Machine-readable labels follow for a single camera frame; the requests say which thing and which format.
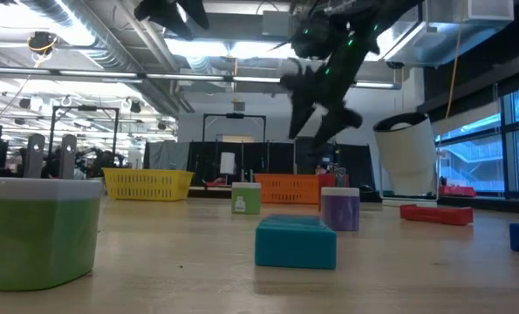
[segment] purple cup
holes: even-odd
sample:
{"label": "purple cup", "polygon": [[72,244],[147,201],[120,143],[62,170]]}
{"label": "purple cup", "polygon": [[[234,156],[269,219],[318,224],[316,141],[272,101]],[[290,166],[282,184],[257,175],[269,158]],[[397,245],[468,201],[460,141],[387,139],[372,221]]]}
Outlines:
{"label": "purple cup", "polygon": [[321,219],[334,231],[358,231],[359,189],[321,188]]}

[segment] table surface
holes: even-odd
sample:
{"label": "table surface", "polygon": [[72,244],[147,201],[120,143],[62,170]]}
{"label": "table surface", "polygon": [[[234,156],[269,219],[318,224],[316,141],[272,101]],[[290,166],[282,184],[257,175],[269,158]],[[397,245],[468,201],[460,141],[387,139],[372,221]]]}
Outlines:
{"label": "table surface", "polygon": [[232,215],[229,200],[104,201],[93,273],[55,289],[2,293],[0,313],[497,313],[519,314],[519,215],[475,212],[468,227],[399,218],[363,204],[360,231],[338,234],[337,270],[256,267],[263,205]]}

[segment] white bucket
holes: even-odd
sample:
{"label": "white bucket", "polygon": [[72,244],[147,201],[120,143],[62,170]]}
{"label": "white bucket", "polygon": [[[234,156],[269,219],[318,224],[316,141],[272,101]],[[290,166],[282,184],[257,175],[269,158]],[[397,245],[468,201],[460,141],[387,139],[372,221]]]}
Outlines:
{"label": "white bucket", "polygon": [[379,157],[396,195],[424,195],[434,189],[434,132],[421,113],[403,113],[373,127]]}

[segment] orange bin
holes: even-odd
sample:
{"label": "orange bin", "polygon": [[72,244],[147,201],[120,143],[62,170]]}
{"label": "orange bin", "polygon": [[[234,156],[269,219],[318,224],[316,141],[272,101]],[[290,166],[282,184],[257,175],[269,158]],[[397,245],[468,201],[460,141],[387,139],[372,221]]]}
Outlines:
{"label": "orange bin", "polygon": [[255,174],[263,203],[317,204],[318,177],[314,174]]}

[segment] yellow basket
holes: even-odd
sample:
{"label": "yellow basket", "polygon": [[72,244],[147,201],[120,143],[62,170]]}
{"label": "yellow basket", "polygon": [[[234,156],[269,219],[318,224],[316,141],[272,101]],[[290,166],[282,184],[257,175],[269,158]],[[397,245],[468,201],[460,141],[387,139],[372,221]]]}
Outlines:
{"label": "yellow basket", "polygon": [[116,200],[185,200],[193,179],[193,173],[180,170],[103,170],[108,195]]}

